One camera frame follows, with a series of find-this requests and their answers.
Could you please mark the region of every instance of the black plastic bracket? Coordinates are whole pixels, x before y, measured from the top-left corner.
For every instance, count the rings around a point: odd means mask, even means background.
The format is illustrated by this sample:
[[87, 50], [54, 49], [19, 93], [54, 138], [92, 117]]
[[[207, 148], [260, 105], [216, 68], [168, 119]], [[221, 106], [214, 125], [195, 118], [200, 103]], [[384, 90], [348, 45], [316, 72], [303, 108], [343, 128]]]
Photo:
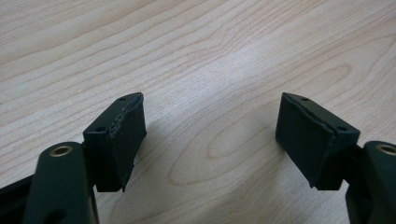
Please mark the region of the black plastic bracket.
[[146, 136], [143, 94], [116, 100], [83, 135], [47, 148], [34, 175], [0, 189], [0, 223], [99, 223], [92, 187], [125, 190]]
[[396, 223], [396, 146], [357, 146], [360, 131], [306, 97], [283, 93], [276, 141], [311, 188], [338, 190], [349, 183], [350, 222]]

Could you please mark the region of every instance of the black clamp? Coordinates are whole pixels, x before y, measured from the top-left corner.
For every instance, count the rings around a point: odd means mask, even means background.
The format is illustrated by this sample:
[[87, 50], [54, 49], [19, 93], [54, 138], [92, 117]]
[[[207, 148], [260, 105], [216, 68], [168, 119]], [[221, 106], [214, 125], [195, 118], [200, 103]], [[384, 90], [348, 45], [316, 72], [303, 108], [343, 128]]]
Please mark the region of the black clamp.
[[373, 141], [360, 148], [359, 134], [315, 102], [282, 94], [276, 141], [311, 188], [339, 190], [345, 179], [352, 224], [396, 223], [396, 146]]

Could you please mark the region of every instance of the light wood surface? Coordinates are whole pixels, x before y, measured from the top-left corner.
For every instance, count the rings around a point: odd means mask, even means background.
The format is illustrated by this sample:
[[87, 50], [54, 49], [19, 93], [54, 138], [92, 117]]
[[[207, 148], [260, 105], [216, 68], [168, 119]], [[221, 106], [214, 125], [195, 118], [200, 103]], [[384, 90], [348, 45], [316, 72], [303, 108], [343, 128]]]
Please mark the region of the light wood surface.
[[396, 2], [1, 1], [0, 187], [115, 99], [148, 135], [102, 223], [348, 223], [275, 141], [281, 92], [395, 141]]

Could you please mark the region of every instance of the wood grain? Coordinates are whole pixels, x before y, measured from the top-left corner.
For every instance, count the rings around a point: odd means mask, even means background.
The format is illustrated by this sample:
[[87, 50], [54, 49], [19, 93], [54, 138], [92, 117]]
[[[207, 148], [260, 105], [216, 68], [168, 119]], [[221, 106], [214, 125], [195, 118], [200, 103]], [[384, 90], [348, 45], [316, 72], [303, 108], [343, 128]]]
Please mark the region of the wood grain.
[[142, 91], [148, 136], [102, 223], [348, 223], [275, 141], [281, 92], [394, 142], [396, 3], [2, 1], [0, 187]]

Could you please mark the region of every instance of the black plastic part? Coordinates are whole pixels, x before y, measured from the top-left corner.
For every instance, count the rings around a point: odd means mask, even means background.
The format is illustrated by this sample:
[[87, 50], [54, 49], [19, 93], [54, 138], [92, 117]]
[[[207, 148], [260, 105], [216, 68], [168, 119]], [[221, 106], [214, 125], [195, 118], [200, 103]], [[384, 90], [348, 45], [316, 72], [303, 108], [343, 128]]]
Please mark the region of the black plastic part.
[[23, 223], [98, 223], [96, 211], [81, 145], [65, 142], [43, 151]]
[[0, 223], [21, 223], [33, 176], [0, 189]]
[[347, 168], [344, 155], [358, 142], [359, 130], [315, 102], [283, 93], [276, 141], [309, 181], [311, 188], [338, 190]]
[[396, 223], [396, 146], [377, 141], [366, 143], [361, 169], [374, 204], [369, 223]]
[[143, 94], [119, 98], [83, 134], [97, 190], [125, 190], [134, 158], [146, 136]]
[[346, 208], [351, 224], [366, 224], [373, 213], [373, 200], [349, 186], [346, 192]]

